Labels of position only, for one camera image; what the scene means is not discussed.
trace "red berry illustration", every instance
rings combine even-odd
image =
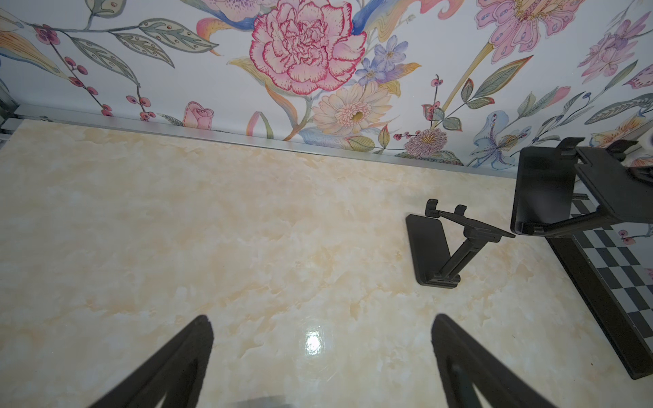
[[[83,86],[84,86],[84,84],[82,83],[82,81],[80,81],[79,79],[75,78],[74,76],[69,76],[68,79],[69,79],[69,80],[71,81],[71,83],[72,83],[73,85],[75,85],[75,86],[79,86],[79,87],[83,87]]]

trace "stand arm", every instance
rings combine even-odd
[[[562,237],[578,231],[605,227],[615,222],[618,222],[618,220],[612,218],[607,212],[603,211],[601,206],[598,206],[593,213],[583,214],[580,217],[565,219],[553,224],[524,223],[522,233],[534,236]]]
[[[445,263],[438,272],[440,279],[451,280],[467,265],[473,257],[485,246],[487,241],[474,240],[467,238],[460,248],[451,255],[451,258]]]

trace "floral wallpaper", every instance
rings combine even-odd
[[[526,146],[639,135],[653,116],[652,10],[646,0],[8,0],[0,86],[29,104],[516,171]]]

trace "pink carnation illustration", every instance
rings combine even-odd
[[[276,10],[257,17],[249,57],[285,91],[334,91],[354,75],[365,52],[366,34],[351,35],[351,29],[349,3],[280,0]]]
[[[477,0],[483,9],[476,15],[478,28],[496,23],[490,36],[494,46],[492,63],[506,58],[519,46],[519,52],[532,51],[539,42],[539,22],[547,37],[564,30],[585,0]]]

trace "peony illustration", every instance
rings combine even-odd
[[[347,136],[374,125],[391,106],[390,95],[376,82],[366,86],[354,84],[340,88],[335,94],[322,97],[313,108],[313,122],[325,134]]]
[[[183,115],[183,125],[186,127],[196,127],[198,129],[211,130],[213,121],[213,110],[204,109],[197,102],[189,102],[186,106],[186,112]]]
[[[346,83],[362,59],[366,34],[351,35],[351,5],[328,0],[280,0],[257,17],[249,57],[285,91],[308,95]]]
[[[221,11],[233,22],[256,17],[261,6],[272,7],[276,0],[202,0],[211,10]]]
[[[519,46],[519,52],[532,51],[539,42],[539,22],[546,26],[547,37],[557,34],[574,19],[585,0],[477,0],[483,9],[476,15],[478,28],[496,23],[490,36],[494,46],[492,63],[506,58]]]
[[[406,153],[421,158],[432,156],[433,153],[442,150],[445,144],[447,144],[447,133],[440,129],[427,129],[412,136],[412,139],[404,144],[404,149]]]

